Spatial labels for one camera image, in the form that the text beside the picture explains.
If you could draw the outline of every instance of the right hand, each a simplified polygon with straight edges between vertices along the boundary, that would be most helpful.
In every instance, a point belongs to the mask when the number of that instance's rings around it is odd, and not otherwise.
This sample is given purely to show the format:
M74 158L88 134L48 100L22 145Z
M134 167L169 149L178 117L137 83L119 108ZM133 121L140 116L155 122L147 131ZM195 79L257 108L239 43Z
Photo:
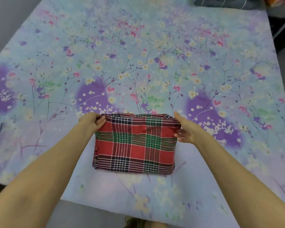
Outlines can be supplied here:
M201 134L208 134L199 125L180 116L176 111L174 112L174 117L182 126L182 128L174 134L179 142L197 145L197 142L201 139Z

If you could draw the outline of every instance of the red plaid fabric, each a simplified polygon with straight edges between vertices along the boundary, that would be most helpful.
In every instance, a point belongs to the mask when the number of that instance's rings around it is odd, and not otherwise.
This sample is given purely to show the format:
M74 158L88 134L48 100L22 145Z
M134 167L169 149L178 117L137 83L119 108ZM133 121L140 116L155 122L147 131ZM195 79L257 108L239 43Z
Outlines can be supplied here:
M172 174L175 131L179 122L167 114L102 114L95 133L93 167L116 172Z

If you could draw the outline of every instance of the hand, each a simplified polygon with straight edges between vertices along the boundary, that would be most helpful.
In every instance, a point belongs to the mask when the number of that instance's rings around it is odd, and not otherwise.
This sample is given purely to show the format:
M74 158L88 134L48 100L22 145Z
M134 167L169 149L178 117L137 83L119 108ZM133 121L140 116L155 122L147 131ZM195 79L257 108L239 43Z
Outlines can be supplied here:
M106 122L105 116L102 116L100 119L96 120L96 118L99 116L100 114L90 112L81 116L78 123L88 126L88 130L91 130L92 134L94 134Z
M174 112L174 117L182 126L182 129L178 130L177 133L174 134L179 142L197 145L197 142L201 139L200 135L205 133L208 134L199 125L180 116L176 111Z

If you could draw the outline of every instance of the left hand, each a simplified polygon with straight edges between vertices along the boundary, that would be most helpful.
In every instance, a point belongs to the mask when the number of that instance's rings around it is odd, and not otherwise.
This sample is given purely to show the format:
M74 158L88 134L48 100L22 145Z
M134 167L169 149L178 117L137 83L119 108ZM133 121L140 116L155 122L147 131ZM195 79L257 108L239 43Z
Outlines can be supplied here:
M106 122L105 116L102 116L100 119L96 120L96 118L99 116L100 114L94 112L87 113L80 117L79 124L88 126L88 129L91 129L91 132L94 134Z

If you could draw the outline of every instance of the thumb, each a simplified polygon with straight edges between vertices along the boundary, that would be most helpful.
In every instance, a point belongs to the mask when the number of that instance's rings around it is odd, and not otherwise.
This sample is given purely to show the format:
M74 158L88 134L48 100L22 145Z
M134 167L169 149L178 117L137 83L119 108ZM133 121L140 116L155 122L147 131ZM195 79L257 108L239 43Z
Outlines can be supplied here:
M182 124L186 120L184 117L180 116L180 114L176 111L174 111L174 117L176 118L176 120L178 120L180 124Z

